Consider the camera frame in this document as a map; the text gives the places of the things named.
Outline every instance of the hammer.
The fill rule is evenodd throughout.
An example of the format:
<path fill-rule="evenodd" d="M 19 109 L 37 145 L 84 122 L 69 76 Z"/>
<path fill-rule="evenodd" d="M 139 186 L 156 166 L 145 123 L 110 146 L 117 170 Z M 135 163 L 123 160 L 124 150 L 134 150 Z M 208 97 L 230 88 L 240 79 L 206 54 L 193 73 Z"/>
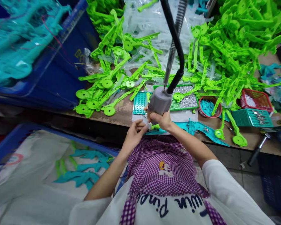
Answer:
<path fill-rule="evenodd" d="M 257 158 L 258 154 L 260 153 L 261 151 L 261 148 L 263 146 L 263 144 L 265 143 L 265 140 L 267 138 L 271 138 L 270 134 L 265 132 L 265 131 L 260 131 L 261 134 L 264 135 L 264 137 L 262 138 L 262 140 L 259 142 L 259 145 L 254 149 L 251 157 L 249 158 L 247 164 L 251 167 L 255 161 L 255 159 Z"/>

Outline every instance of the hand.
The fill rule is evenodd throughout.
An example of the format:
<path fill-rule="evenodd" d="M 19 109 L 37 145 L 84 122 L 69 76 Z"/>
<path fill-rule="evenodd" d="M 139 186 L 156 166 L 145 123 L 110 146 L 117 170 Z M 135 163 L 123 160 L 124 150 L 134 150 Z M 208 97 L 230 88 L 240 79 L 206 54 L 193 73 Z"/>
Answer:
<path fill-rule="evenodd" d="M 168 112 L 164 113 L 163 115 L 159 115 L 155 112 L 147 112 L 147 118 L 148 118 L 148 123 L 152 122 L 152 120 L 156 121 L 160 128 L 163 130 L 168 131 L 168 129 L 171 127 L 173 124 L 170 116 L 170 110 Z"/>
<path fill-rule="evenodd" d="M 124 144 L 120 151 L 126 158 L 130 156 L 131 152 L 141 141 L 141 138 L 148 129 L 148 126 L 142 121 L 142 119 L 134 121 L 127 132 Z"/>

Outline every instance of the cartoon print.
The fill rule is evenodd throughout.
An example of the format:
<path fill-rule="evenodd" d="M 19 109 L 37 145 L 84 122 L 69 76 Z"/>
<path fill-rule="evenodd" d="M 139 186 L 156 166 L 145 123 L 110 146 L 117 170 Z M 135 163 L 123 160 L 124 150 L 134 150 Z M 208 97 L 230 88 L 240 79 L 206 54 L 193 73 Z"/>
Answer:
<path fill-rule="evenodd" d="M 174 176 L 173 171 L 170 170 L 170 167 L 167 163 L 165 163 L 164 161 L 161 161 L 159 163 L 159 173 L 158 175 L 163 176 L 163 175 L 167 175 L 168 177 L 172 178 Z"/>
<path fill-rule="evenodd" d="M 186 153 L 186 151 L 185 151 L 184 148 L 180 148 L 179 151 L 182 152 L 182 153 L 184 153 L 184 154 Z"/>

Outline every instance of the small red bowl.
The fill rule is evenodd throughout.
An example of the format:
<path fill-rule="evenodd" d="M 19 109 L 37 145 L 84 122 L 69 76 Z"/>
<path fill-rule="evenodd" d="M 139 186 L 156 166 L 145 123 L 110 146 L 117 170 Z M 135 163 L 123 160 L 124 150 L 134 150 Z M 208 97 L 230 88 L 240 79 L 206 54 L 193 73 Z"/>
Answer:
<path fill-rule="evenodd" d="M 198 111 L 199 111 L 199 113 L 200 113 L 202 116 L 207 117 L 207 118 L 217 118 L 217 117 L 220 116 L 220 114 L 222 114 L 222 105 L 221 105 L 221 103 L 220 103 L 220 104 L 218 105 L 217 109 L 216 109 L 215 115 L 214 115 L 214 116 L 211 116 L 211 117 L 210 117 L 210 116 L 207 116 L 207 115 L 203 112 L 203 110 L 201 109 L 201 100 L 202 100 L 202 99 L 209 100 L 209 101 L 211 101 L 211 102 L 215 105 L 215 103 L 216 103 L 216 101 L 217 101 L 217 98 L 215 98 L 214 96 L 202 96 L 202 97 L 200 98 Z"/>

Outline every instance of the black handle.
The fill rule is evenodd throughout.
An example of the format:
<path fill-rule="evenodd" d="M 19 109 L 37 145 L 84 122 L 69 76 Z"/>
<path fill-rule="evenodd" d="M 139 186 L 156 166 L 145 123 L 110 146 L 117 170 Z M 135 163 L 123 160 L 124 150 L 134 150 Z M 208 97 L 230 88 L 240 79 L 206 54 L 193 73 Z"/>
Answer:
<path fill-rule="evenodd" d="M 252 153 L 251 157 L 249 158 L 249 160 L 248 160 L 248 162 L 247 162 L 247 164 L 248 164 L 250 167 L 252 167 L 252 165 L 253 165 L 255 159 L 258 157 L 260 151 L 261 151 L 261 148 L 257 148 L 257 149 L 255 149 L 254 152 Z"/>

